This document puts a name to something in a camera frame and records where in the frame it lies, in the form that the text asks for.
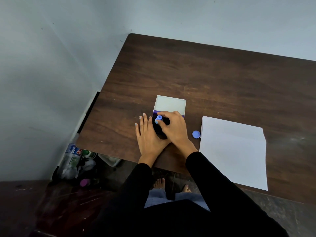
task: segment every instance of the jeans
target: jeans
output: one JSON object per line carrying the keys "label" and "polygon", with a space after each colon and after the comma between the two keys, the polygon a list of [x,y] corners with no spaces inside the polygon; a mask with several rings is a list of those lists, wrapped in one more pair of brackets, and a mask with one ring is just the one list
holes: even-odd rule
{"label": "jeans", "polygon": [[204,209],[210,211],[202,195],[200,194],[191,193],[191,192],[180,192],[180,193],[176,193],[175,200],[168,200],[164,189],[150,190],[144,208],[157,205],[157,204],[163,204],[167,202],[173,202],[173,201],[185,200],[185,199],[191,200],[194,203],[198,204],[199,206],[203,207]]}

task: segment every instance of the foot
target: foot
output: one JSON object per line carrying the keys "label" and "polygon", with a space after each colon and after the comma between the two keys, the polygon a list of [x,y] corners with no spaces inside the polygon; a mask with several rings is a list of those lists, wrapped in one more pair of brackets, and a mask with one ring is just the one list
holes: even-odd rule
{"label": "foot", "polygon": [[186,185],[183,187],[182,192],[192,192],[192,191],[189,189],[189,185],[186,184]]}
{"label": "foot", "polygon": [[164,178],[158,179],[154,183],[154,189],[165,189],[165,183],[166,183],[166,180]]}

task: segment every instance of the blue bottle cap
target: blue bottle cap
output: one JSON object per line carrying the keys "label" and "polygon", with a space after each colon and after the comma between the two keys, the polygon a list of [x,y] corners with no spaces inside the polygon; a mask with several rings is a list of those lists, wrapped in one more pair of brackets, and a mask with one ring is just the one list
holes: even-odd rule
{"label": "blue bottle cap", "polygon": [[193,135],[193,137],[194,137],[195,139],[198,139],[198,138],[200,138],[200,136],[201,136],[201,134],[200,134],[199,131],[193,131],[193,132],[192,132],[192,135]]}

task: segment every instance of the bottle label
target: bottle label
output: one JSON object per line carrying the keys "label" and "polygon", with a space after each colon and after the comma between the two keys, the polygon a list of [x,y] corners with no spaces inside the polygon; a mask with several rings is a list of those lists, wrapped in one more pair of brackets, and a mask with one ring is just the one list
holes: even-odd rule
{"label": "bottle label", "polygon": [[69,146],[68,146],[68,148],[66,150],[66,153],[75,154],[75,155],[78,155],[78,156],[81,155],[81,152],[82,152],[82,149],[77,148],[75,143],[69,144]]}

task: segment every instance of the wood grain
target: wood grain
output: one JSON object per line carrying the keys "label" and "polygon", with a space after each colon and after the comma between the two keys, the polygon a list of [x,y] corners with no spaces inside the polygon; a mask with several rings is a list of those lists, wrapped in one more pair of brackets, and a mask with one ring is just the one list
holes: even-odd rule
{"label": "wood grain", "polygon": [[[157,95],[186,99],[197,148],[203,115],[262,127],[269,191],[256,190],[316,204],[315,75],[314,61],[130,34],[77,145],[137,162],[139,116]],[[155,166],[189,174],[173,145]]]}

